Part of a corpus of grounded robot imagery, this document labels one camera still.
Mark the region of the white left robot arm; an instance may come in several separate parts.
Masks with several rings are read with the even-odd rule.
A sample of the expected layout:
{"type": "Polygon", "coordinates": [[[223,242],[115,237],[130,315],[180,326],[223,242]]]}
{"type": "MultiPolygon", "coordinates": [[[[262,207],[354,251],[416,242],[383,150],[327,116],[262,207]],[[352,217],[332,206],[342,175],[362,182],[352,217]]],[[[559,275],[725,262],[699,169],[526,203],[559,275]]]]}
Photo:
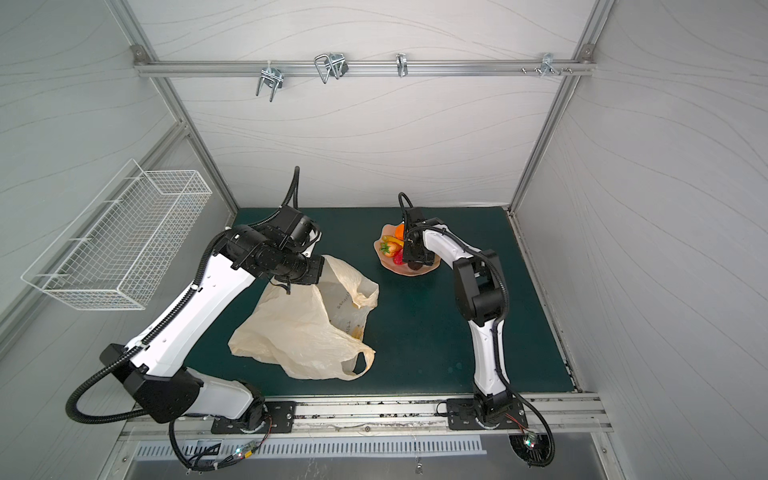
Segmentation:
{"type": "Polygon", "coordinates": [[[219,315],[257,279],[285,293],[319,282],[325,260],[313,254],[321,238],[317,224],[298,208],[300,173],[293,173],[279,208],[266,219],[218,233],[206,246],[195,276],[173,303],[126,345],[101,355],[103,368],[69,396],[65,413],[81,424],[108,424],[148,415],[159,424],[183,416],[226,419],[246,432],[257,430],[267,410],[262,395],[240,381],[188,369],[184,361],[219,315]],[[127,412],[96,415],[79,400],[113,376],[135,401],[127,412]]]}

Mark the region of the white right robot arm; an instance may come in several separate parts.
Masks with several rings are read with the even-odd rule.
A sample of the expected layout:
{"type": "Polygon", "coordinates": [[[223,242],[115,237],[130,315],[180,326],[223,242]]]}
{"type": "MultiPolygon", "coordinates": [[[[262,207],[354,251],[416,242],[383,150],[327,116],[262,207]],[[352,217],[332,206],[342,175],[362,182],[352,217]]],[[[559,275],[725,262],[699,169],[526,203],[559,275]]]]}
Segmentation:
{"type": "Polygon", "coordinates": [[[541,412],[513,389],[506,373],[503,327],[510,311],[509,288],[499,257],[460,239],[437,218],[426,218],[407,194],[398,194],[404,233],[403,262],[420,269],[436,259],[452,270],[457,308],[472,338],[475,371],[472,415],[483,429],[512,422],[519,433],[513,452],[528,466],[549,466],[556,454],[552,430],[541,412]]]}

